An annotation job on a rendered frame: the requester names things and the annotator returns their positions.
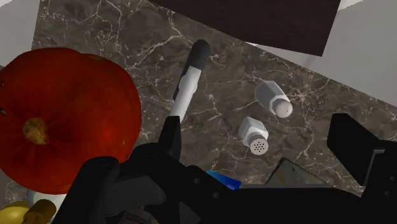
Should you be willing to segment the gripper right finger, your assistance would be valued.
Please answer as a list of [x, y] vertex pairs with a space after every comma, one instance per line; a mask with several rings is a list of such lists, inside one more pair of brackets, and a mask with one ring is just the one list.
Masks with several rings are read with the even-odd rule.
[[327, 147], [365, 188], [344, 203], [361, 216], [397, 218], [397, 142], [381, 140], [348, 114], [335, 113]]

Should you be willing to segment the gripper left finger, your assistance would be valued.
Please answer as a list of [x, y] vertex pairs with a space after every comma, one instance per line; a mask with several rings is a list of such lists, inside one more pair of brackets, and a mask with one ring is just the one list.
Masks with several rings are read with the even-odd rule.
[[158, 142], [137, 146], [125, 162], [87, 160], [52, 224], [117, 224], [119, 213], [141, 206], [159, 224], [186, 224], [180, 153], [180, 118], [168, 116]]

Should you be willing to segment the red apple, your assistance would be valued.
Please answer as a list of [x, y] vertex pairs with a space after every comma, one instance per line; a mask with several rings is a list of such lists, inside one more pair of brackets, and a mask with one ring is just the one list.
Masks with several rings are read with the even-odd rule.
[[0, 170], [25, 188], [67, 193], [87, 160], [126, 161], [140, 130], [136, 86], [109, 59], [40, 48], [0, 70]]

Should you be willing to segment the yellow pear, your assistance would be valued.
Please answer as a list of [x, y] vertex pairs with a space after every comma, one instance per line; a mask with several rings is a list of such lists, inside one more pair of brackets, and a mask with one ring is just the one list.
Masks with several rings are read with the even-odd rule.
[[47, 199], [31, 207], [27, 201], [15, 201], [0, 210], [0, 224], [50, 224], [56, 212], [56, 205]]

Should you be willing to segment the grey salt shaker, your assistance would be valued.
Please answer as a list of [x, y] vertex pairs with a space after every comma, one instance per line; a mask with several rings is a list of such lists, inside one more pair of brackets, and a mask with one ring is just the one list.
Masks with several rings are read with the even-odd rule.
[[254, 98], [279, 118], [287, 118], [293, 112], [292, 103], [275, 81], [263, 81], [258, 84], [254, 89]]

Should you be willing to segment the grey pepper shaker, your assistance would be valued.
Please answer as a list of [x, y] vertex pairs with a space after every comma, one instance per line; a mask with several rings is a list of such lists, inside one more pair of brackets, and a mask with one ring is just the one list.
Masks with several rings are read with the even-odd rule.
[[268, 151], [268, 130], [264, 124], [246, 116], [238, 130], [242, 144], [247, 146], [254, 155], [263, 155]]

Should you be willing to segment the blue flat object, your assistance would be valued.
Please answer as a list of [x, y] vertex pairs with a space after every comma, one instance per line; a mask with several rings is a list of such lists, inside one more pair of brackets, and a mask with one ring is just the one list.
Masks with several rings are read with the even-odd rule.
[[241, 187], [242, 183], [239, 180], [229, 178], [228, 176], [222, 175], [220, 173], [214, 172], [207, 170], [206, 173], [208, 173], [211, 177], [225, 185], [231, 190], [237, 190]]

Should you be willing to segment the white pen with black cap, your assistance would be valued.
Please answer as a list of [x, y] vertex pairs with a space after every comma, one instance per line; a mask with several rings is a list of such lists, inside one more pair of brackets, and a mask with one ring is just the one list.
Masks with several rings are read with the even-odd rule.
[[178, 116], [182, 122], [194, 93], [197, 91], [200, 75], [205, 68], [211, 47], [203, 39], [194, 42], [174, 92], [174, 103], [170, 116]]

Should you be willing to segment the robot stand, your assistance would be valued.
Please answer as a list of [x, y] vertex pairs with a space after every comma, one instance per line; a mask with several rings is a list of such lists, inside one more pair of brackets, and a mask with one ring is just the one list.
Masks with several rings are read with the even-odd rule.
[[245, 42], [321, 56], [341, 0], [150, 0]]

